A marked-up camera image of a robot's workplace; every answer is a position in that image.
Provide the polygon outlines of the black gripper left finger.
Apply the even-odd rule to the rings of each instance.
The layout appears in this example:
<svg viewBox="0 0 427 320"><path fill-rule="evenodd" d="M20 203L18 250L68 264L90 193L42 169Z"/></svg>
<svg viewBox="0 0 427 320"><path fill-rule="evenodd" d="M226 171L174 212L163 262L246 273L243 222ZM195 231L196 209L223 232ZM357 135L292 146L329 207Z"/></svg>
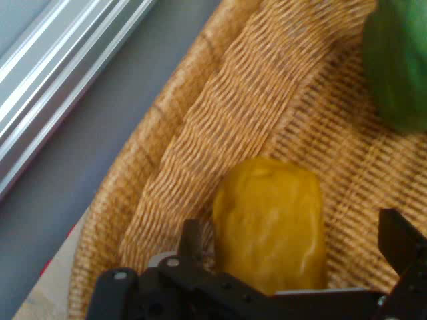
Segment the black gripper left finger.
<svg viewBox="0 0 427 320"><path fill-rule="evenodd" d="M97 280L87 319L274 319L275 303L226 274L202 265L201 225L183 224L176 254L139 274L129 267Z"/></svg>

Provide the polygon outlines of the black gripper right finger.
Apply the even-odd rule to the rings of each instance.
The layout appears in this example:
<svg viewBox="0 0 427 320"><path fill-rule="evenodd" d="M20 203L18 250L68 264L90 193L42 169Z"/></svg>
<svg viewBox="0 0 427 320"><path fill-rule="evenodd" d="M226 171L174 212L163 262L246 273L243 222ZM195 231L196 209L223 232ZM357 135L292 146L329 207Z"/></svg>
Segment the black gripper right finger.
<svg viewBox="0 0 427 320"><path fill-rule="evenodd" d="M426 237L395 209L381 209L378 248L399 279L375 319L426 318Z"/></svg>

